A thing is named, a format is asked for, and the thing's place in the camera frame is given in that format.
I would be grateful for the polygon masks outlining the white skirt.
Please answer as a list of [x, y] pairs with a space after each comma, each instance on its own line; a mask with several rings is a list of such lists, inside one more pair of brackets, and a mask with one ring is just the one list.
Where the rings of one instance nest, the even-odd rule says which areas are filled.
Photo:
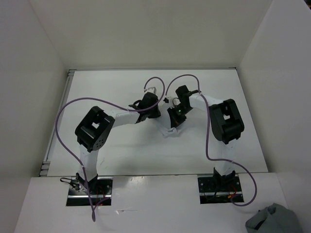
[[176, 127], [171, 126], [171, 120], [167, 109], [161, 112], [161, 117], [158, 118], [159, 130], [164, 138], [176, 137], [179, 131]]

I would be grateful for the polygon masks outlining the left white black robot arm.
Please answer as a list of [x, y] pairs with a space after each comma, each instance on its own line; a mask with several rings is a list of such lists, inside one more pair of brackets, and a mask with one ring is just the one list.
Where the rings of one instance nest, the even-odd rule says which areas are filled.
[[76, 173], [80, 189], [91, 194], [97, 188], [97, 161], [99, 150], [106, 143], [111, 130], [118, 126], [137, 124], [147, 118], [158, 118], [158, 97], [146, 92], [142, 99], [129, 105], [126, 111], [105, 112], [98, 106], [92, 107], [75, 130], [80, 145], [80, 156], [83, 166]]

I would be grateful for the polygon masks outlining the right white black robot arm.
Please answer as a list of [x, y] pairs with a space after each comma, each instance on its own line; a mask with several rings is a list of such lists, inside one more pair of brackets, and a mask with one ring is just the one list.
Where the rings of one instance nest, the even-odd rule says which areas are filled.
[[186, 114], [192, 109], [207, 112], [209, 133], [217, 140], [217, 155], [210, 158], [216, 165], [213, 170], [212, 188], [215, 192], [223, 191], [234, 181], [236, 175], [232, 165], [237, 140], [244, 131], [244, 123], [233, 99], [218, 100], [203, 95], [199, 90], [189, 91], [186, 85], [175, 91], [178, 104], [173, 98], [165, 98], [170, 127], [177, 128], [187, 119]]

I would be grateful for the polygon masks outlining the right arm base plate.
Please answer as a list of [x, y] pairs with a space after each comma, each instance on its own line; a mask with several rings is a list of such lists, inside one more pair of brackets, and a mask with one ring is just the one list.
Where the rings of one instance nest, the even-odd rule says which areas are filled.
[[201, 204], [243, 203], [242, 187], [237, 175], [220, 178], [216, 175], [198, 176], [198, 189]]

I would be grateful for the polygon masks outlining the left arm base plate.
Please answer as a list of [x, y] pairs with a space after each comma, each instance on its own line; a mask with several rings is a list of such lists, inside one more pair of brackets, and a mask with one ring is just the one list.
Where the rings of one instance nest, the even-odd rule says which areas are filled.
[[[79, 185], [75, 177], [60, 178], [60, 182], [69, 184], [66, 206], [89, 206], [86, 191]], [[113, 187], [113, 177], [99, 177], [95, 187], [91, 188], [90, 198], [92, 204], [99, 206], [110, 206]]]

